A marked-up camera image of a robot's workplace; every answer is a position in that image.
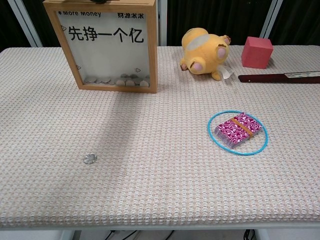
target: red block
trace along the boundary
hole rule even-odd
[[[242,66],[265,69],[274,50],[270,39],[248,36],[242,51]]]

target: coin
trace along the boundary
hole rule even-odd
[[[107,84],[110,82],[111,77],[106,76],[106,77],[100,77],[99,79],[101,79],[101,83]]]
[[[118,78],[115,82],[116,85],[118,86],[125,86],[126,85],[126,80],[124,80],[123,78]]]
[[[112,77],[111,80],[108,82],[109,85],[115,85],[116,84],[116,81],[118,80],[119,78],[114,78]]]
[[[125,85],[133,87],[135,85],[135,82],[130,78],[129,80],[125,81]]]
[[[95,80],[95,83],[96,83],[96,84],[100,84],[101,82],[102,82],[101,77],[99,77],[99,78],[97,78],[97,80]]]
[[[145,80],[142,80],[140,82],[140,87],[149,87],[149,83],[147,81],[145,81]]]
[[[138,78],[134,78],[133,80],[135,84],[139,85],[143,79],[141,77],[138,77]]]
[[[90,165],[90,164],[95,163],[95,162],[97,161],[97,159],[98,159],[98,158],[97,158],[97,156],[96,156],[95,154],[90,153],[90,154],[85,155],[85,157],[84,157],[84,159],[83,159],[83,162],[84,162],[85,164]]]
[[[132,79],[136,79],[138,76],[137,76],[136,74],[131,74],[130,77],[131,77]]]
[[[84,82],[86,84],[92,84],[93,82],[95,82],[97,80],[97,78],[95,76],[87,76],[84,80]]]

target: small clear object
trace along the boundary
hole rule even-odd
[[[93,153],[90,153],[90,154],[87,154],[85,157],[84,157],[84,160],[83,162],[85,164],[93,164],[97,161],[97,155],[93,154]]]

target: stuffed animal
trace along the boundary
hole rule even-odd
[[[192,28],[182,38],[184,58],[180,61],[183,71],[190,70],[193,74],[211,74],[212,78],[220,81],[217,71],[229,54],[230,37],[209,34],[203,28]]]

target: white pole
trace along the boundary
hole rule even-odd
[[[168,13],[168,0],[159,0],[160,9],[160,46],[167,46],[167,13]]]
[[[264,39],[269,38],[269,35],[275,24],[282,2],[283,0],[272,0],[268,14],[266,15],[266,18],[260,33],[260,38],[264,38]]]
[[[155,12],[156,12],[156,45],[159,46],[159,42],[160,42],[160,34],[159,34],[159,15],[160,15],[160,11],[159,11],[159,0],[155,1]]]
[[[16,19],[18,20],[26,38],[28,39],[31,47],[42,47],[42,43],[38,33],[29,17],[26,7],[22,0],[8,0]]]

